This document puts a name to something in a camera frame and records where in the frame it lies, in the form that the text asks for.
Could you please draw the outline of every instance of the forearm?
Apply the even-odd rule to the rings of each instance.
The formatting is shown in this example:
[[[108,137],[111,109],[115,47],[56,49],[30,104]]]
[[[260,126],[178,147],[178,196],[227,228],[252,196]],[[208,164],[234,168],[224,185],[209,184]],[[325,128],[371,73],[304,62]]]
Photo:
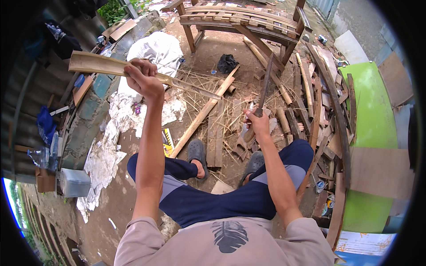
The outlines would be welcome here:
[[[164,178],[161,111],[162,102],[147,108],[136,164],[137,198],[133,219],[140,216],[157,218]]]
[[[284,227],[302,217],[296,203],[296,189],[269,135],[256,136],[263,156],[268,179],[268,189]]]

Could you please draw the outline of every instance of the lime green panel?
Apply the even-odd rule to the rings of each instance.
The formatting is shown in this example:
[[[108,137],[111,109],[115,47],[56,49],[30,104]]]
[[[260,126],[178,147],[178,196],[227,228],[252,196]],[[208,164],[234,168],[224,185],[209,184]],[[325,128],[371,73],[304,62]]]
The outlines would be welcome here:
[[[392,199],[348,190],[342,230],[381,234],[388,219]]]
[[[397,130],[386,87],[374,62],[340,67],[354,78],[357,101],[356,147],[397,149]]]

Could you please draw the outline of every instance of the hand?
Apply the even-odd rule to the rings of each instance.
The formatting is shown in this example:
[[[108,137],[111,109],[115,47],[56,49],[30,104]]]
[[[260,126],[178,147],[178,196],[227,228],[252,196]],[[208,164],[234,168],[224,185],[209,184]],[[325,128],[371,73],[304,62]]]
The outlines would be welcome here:
[[[269,117],[266,115],[265,111],[262,111],[262,117],[255,116],[254,110],[250,111],[244,109],[243,112],[247,115],[248,119],[244,119],[244,123],[250,123],[251,125],[247,125],[247,128],[250,126],[253,127],[254,133],[256,134],[256,139],[259,141],[265,137],[271,137],[269,134]]]
[[[126,77],[127,84],[130,88],[137,91],[143,97],[145,97],[147,105],[155,105],[156,103],[163,104],[164,102],[164,87],[163,84],[153,76],[146,76],[142,74],[141,70],[146,73],[156,73],[155,70],[147,64],[153,65],[149,62],[141,63],[140,61],[144,60],[134,60],[132,59],[129,64],[124,67],[124,71],[129,74],[130,77]]]

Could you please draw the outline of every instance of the clear plastic bottle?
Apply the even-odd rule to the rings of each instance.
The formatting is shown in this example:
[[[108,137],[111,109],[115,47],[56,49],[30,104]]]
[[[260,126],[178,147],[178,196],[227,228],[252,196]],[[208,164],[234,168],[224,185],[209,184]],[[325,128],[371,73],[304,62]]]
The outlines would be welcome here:
[[[56,171],[58,161],[56,156],[50,154],[50,148],[40,146],[34,151],[27,151],[27,155],[31,157],[34,164],[43,169]]]

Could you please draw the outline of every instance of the feather print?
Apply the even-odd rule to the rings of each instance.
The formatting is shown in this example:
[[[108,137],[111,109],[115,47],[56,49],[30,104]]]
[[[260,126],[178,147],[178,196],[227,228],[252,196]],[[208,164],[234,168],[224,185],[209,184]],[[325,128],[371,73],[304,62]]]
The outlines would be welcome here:
[[[232,253],[248,241],[244,226],[235,221],[218,221],[210,227],[214,233],[214,244],[222,253]]]

